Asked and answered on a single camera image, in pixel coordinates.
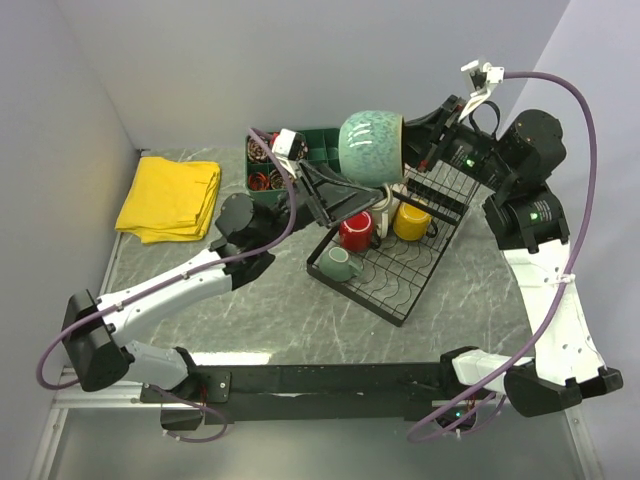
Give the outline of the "yellow mug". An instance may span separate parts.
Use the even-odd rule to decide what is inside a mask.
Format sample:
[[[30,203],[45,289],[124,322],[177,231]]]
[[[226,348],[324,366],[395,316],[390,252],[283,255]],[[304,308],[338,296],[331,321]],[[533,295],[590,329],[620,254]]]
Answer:
[[[420,241],[424,237],[436,238],[439,228],[431,214],[407,202],[401,202],[393,222],[393,231],[401,240]]]

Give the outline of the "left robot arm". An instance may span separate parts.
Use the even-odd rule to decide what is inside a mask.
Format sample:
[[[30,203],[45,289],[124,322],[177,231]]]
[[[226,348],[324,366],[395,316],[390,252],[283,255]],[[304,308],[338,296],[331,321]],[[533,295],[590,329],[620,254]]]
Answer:
[[[381,200],[381,188],[364,187],[303,162],[293,189],[273,205],[248,194],[222,204],[220,233],[197,255],[141,284],[94,298],[72,295],[63,321],[62,344],[86,392],[120,380],[160,387],[176,401],[193,399],[200,378],[183,348],[162,349],[137,341],[141,330],[213,296],[257,280],[274,262],[270,250],[312,223],[333,228]]]

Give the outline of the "red mug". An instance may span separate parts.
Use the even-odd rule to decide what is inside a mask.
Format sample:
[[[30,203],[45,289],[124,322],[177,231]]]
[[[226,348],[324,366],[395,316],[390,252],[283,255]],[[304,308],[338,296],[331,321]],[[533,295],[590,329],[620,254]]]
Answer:
[[[339,227],[340,245],[354,253],[377,249],[381,240],[376,233],[375,221],[368,211],[362,211],[343,221]]]

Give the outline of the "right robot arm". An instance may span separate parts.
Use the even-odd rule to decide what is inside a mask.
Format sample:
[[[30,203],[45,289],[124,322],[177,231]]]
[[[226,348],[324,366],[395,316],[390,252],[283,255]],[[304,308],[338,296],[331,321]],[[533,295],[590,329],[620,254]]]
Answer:
[[[402,159],[418,172],[438,162],[490,190],[485,220],[514,274],[535,355],[522,356],[488,384],[524,417],[559,412],[621,389],[622,373],[608,366],[590,336],[572,275],[578,242],[570,237],[560,200],[547,184],[566,157],[558,119],[538,109],[521,112],[503,135],[482,131],[451,96],[435,111],[402,127]]]

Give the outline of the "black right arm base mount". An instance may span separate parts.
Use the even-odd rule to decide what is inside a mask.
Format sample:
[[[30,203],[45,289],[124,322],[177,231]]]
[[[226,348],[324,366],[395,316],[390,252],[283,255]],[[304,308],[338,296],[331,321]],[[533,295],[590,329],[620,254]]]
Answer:
[[[419,375],[405,375],[398,383],[413,401],[449,401],[468,388],[457,379],[453,368],[437,367]]]

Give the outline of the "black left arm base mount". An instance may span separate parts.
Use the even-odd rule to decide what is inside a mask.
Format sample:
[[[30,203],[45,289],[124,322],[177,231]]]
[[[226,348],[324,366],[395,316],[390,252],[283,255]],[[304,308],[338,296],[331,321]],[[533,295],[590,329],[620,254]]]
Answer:
[[[227,416],[216,407],[229,400],[231,372],[226,369],[204,368],[191,373],[172,390],[144,384],[140,401],[160,406],[163,434],[183,443],[207,443],[221,439],[228,430]],[[196,438],[195,432],[207,420],[216,421],[220,430],[209,437]]]

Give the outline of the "teal cup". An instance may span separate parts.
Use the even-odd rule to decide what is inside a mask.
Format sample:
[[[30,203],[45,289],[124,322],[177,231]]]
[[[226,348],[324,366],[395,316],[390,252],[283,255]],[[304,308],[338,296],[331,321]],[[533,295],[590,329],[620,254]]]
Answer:
[[[355,262],[347,250],[335,246],[322,253],[318,260],[322,274],[336,282],[347,282],[362,274],[362,267]]]

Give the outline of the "white mug green inside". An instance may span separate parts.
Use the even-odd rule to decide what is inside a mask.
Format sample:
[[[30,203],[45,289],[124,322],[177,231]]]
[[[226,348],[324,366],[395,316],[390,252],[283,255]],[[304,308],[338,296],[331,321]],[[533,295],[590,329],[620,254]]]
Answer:
[[[370,208],[374,222],[375,234],[380,239],[385,239],[392,226],[393,219],[400,205],[400,201],[394,196],[393,186],[384,185],[384,198]]]

